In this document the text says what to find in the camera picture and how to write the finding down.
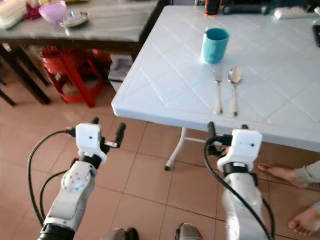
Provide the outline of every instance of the human foot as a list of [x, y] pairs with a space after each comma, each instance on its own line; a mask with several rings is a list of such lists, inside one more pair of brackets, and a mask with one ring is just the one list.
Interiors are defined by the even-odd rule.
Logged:
[[295, 175], [295, 171], [293, 169], [288, 169], [279, 166], [272, 166], [270, 164], [259, 164], [258, 169], [264, 171], [268, 174], [276, 176], [278, 178], [284, 179], [291, 183], [292, 185], [298, 188], [305, 188], [307, 184], [302, 183], [297, 176]]
[[314, 205], [299, 213], [288, 223], [288, 227], [296, 233], [311, 236], [320, 229], [320, 215]]

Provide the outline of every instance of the black cable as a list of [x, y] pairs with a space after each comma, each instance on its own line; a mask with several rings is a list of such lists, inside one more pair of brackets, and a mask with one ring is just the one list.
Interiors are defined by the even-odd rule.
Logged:
[[31, 198], [33, 209], [34, 209], [35, 214], [36, 214], [36, 216], [37, 216], [37, 218], [38, 218], [38, 220], [39, 220], [41, 225], [44, 223], [44, 218], [40, 214], [38, 206], [37, 206], [37, 203], [36, 203], [36, 200], [35, 200], [35, 194], [34, 194], [34, 190], [33, 190], [33, 187], [32, 187], [32, 181], [31, 181], [31, 162], [32, 162], [33, 156], [35, 155], [37, 149], [41, 146], [41, 144], [43, 144], [47, 139], [51, 138], [53, 135], [61, 134], [61, 133], [67, 133], [67, 131], [66, 130], [56, 131], [56, 132], [51, 133], [50, 135], [44, 137], [43, 139], [41, 139], [36, 144], [36, 146], [32, 149], [32, 151], [31, 151], [31, 153], [29, 155], [29, 158], [28, 158], [28, 164], [27, 164], [27, 168], [28, 168], [27, 171], [28, 172], [27, 172], [27, 175], [28, 175], [29, 194], [30, 194], [30, 198]]
[[39, 196], [39, 205], [40, 205], [40, 211], [41, 211], [41, 215], [42, 215], [43, 219], [46, 219], [46, 214], [45, 214], [44, 204], [43, 204], [43, 197], [44, 197], [44, 191], [45, 191], [46, 185], [50, 182], [51, 179], [53, 179], [61, 174], [65, 174], [67, 171], [68, 170], [60, 171], [56, 174], [51, 175], [42, 184], [41, 190], [40, 190], [40, 196]]
[[270, 236], [268, 233], [268, 230], [260, 217], [257, 215], [257, 213], [252, 209], [252, 207], [242, 198], [242, 196], [239, 195], [228, 183], [226, 183], [218, 174], [215, 173], [215, 171], [212, 169], [208, 157], [207, 157], [207, 148], [214, 142], [213, 138], [208, 139], [205, 144], [204, 144], [204, 149], [203, 149], [203, 158], [204, 158], [204, 164], [205, 166], [209, 169], [210, 173], [220, 182], [226, 189], [228, 189], [231, 193], [233, 193], [241, 202], [242, 204], [249, 210], [249, 212], [254, 216], [254, 218], [257, 220], [257, 222], [260, 224], [262, 227], [264, 233], [267, 236], [268, 240], [273, 240], [274, 236]]
[[268, 213], [269, 213], [269, 217], [270, 217], [270, 222], [271, 222], [271, 236], [273, 237], [273, 239], [275, 238], [275, 234], [276, 234], [276, 221], [275, 221], [275, 217], [274, 214], [271, 210], [270, 205], [267, 203], [267, 201], [262, 198], [263, 204], [265, 206], [265, 208], [267, 209]]

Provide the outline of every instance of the blue cup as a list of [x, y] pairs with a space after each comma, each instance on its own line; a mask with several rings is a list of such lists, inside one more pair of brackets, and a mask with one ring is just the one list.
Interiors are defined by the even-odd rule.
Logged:
[[201, 58], [209, 64], [219, 63], [225, 55], [230, 34], [222, 28], [205, 31], [202, 41]]

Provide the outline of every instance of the pink bowl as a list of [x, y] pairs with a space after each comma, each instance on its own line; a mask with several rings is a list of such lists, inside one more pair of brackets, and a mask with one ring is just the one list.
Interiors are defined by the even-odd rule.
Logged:
[[67, 11], [65, 1], [49, 2], [39, 8], [40, 15], [49, 23], [58, 24]]

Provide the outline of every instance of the tabletop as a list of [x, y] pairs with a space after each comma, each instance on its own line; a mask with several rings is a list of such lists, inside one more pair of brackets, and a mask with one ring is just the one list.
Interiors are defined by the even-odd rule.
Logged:
[[0, 38], [53, 38], [138, 42], [156, 8], [158, 0], [91, 0], [67, 4], [68, 10], [89, 13], [89, 21], [65, 29], [43, 18], [23, 21], [11, 29], [1, 30]]
[[[205, 17], [201, 6], [166, 6], [112, 101], [119, 117], [218, 133], [247, 124], [263, 140], [320, 150], [320, 49], [316, 18], [277, 20], [272, 15]], [[206, 28], [230, 39], [221, 64], [223, 113], [215, 115], [216, 65], [201, 61]], [[232, 66], [242, 69], [238, 116], [232, 117]]]

